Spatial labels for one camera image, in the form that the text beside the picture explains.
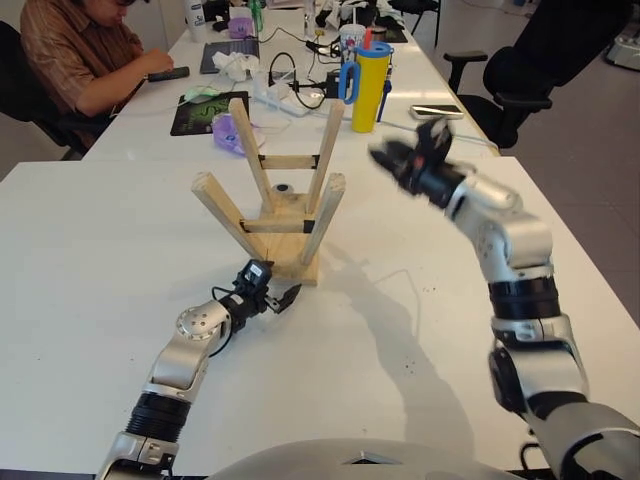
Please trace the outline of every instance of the smartphone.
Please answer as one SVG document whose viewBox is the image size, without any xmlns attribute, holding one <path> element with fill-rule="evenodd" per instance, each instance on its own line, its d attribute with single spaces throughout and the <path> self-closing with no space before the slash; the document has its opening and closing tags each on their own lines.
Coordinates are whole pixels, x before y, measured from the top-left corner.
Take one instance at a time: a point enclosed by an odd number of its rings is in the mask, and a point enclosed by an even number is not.
<svg viewBox="0 0 640 480">
<path fill-rule="evenodd" d="M 457 105 L 411 105 L 409 113 L 416 120 L 440 116 L 445 116 L 450 120 L 459 120 L 464 117 L 464 113 Z"/>
</svg>

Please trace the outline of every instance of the table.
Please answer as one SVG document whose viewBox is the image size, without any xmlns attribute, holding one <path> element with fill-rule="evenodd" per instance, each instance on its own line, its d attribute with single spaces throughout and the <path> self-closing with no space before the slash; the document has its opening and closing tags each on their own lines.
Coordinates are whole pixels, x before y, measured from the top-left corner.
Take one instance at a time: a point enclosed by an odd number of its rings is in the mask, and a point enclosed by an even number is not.
<svg viewBox="0 0 640 480">
<path fill-rule="evenodd" d="M 268 38 L 278 25 L 299 37 L 303 35 L 302 12 L 298 11 L 270 11 L 265 10 L 265 30 L 263 38 Z M 394 44 L 395 53 L 393 63 L 393 91 L 389 94 L 384 110 L 384 120 L 397 124 L 415 127 L 417 122 L 413 120 L 408 111 L 414 104 L 443 104 L 455 102 L 459 106 L 455 96 L 449 90 L 447 83 L 442 79 L 436 68 L 424 55 L 420 47 L 409 36 L 409 43 Z M 328 34 L 329 40 L 337 35 L 336 32 Z M 224 40 L 223 34 L 210 30 L 208 41 Z M 261 66 L 268 71 L 273 57 L 281 51 L 292 54 L 299 71 L 306 76 L 311 67 L 313 55 L 301 43 L 279 32 L 268 43 L 260 46 Z M 189 33 L 178 40 L 170 52 L 177 66 L 187 65 L 191 68 L 191 76 L 188 78 L 145 84 L 129 102 L 121 115 L 100 137 L 98 142 L 84 157 L 84 161 L 115 161 L 115 160 L 180 160 L 194 159 L 226 159 L 234 158 L 233 154 L 224 152 L 213 145 L 208 135 L 171 137 L 169 131 L 175 116 L 175 106 L 178 98 L 190 87 L 207 85 L 212 81 L 211 75 L 200 75 L 200 61 L 202 59 L 202 45 L 194 44 L 189 39 Z M 316 65 L 312 72 L 312 78 L 323 81 L 326 72 L 339 67 L 339 65 Z M 281 68 L 289 68 L 283 61 Z M 228 78 L 217 78 L 214 86 L 221 91 L 226 91 L 232 86 Z M 246 89 L 252 91 L 251 82 L 245 82 L 236 86 L 236 90 Z M 258 125 L 286 125 L 285 118 L 294 122 L 282 133 L 267 133 L 267 143 L 263 147 L 265 154 L 291 154 L 291 153 L 317 153 L 322 136 L 322 128 L 325 118 L 308 115 L 302 119 L 290 117 L 286 114 L 275 114 L 269 108 L 259 102 L 251 102 L 252 121 Z M 455 122 L 456 133 L 486 140 L 482 131 L 475 125 L 473 119 L 467 115 L 465 119 Z M 377 125 L 372 134 L 362 135 L 351 131 L 349 121 L 344 121 L 338 141 L 341 152 L 354 151 L 362 154 L 366 151 L 366 144 L 381 140 L 385 136 L 406 135 L 407 132 L 384 125 Z M 469 140 L 455 140 L 452 147 L 453 155 L 462 156 L 495 156 L 497 151 L 485 143 Z"/>
<path fill-rule="evenodd" d="M 591 399 L 640 422 L 632 319 L 516 159 L 469 161 L 517 185 L 550 224 Z M 0 468 L 96 472 L 177 315 L 247 261 L 189 190 L 210 169 L 257 212 L 238 159 L 27 163 L 0 183 Z M 527 428 L 493 399 L 491 305 L 471 246 L 364 156 L 337 156 L 336 170 L 347 191 L 319 286 L 282 316 L 251 320 L 212 361 L 175 472 L 323 437 L 408 440 L 518 467 Z"/>
</svg>

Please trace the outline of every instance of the brown shirt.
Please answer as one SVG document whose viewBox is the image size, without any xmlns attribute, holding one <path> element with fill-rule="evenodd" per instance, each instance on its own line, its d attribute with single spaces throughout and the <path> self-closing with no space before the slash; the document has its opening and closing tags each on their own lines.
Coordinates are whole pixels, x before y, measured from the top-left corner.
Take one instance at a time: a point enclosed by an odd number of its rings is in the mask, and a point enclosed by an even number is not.
<svg viewBox="0 0 640 480">
<path fill-rule="evenodd" d="M 100 26 L 70 0 L 27 0 L 20 29 L 31 68 L 61 113 L 75 110 L 94 78 L 142 54 L 140 39 L 129 28 Z M 95 141 L 86 134 L 81 138 L 87 146 Z"/>
</svg>

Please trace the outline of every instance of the yellow bottle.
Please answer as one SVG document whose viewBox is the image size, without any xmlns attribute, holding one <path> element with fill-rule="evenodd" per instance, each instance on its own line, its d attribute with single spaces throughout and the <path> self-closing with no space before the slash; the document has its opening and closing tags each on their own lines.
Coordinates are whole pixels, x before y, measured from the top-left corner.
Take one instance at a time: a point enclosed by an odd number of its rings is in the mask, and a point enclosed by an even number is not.
<svg viewBox="0 0 640 480">
<path fill-rule="evenodd" d="M 382 99 L 384 81 L 392 49 L 384 42 L 371 42 L 371 48 L 356 48 L 356 61 L 347 62 L 340 70 L 340 98 L 347 105 L 353 103 L 351 128 L 355 132 L 369 133 L 373 130 Z M 353 70 L 353 89 L 346 98 L 347 75 Z"/>
</svg>

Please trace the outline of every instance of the green bottle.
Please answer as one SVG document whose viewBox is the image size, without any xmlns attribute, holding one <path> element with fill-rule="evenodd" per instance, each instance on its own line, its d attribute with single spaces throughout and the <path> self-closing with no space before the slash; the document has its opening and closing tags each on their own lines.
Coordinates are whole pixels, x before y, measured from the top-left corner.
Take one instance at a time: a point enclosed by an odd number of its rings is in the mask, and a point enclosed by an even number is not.
<svg viewBox="0 0 640 480">
<path fill-rule="evenodd" d="M 258 33 L 262 31 L 262 8 L 260 7 L 260 0 L 249 0 L 249 9 L 251 10 L 251 17 L 253 18 L 253 27 L 256 31 L 256 37 Z"/>
</svg>

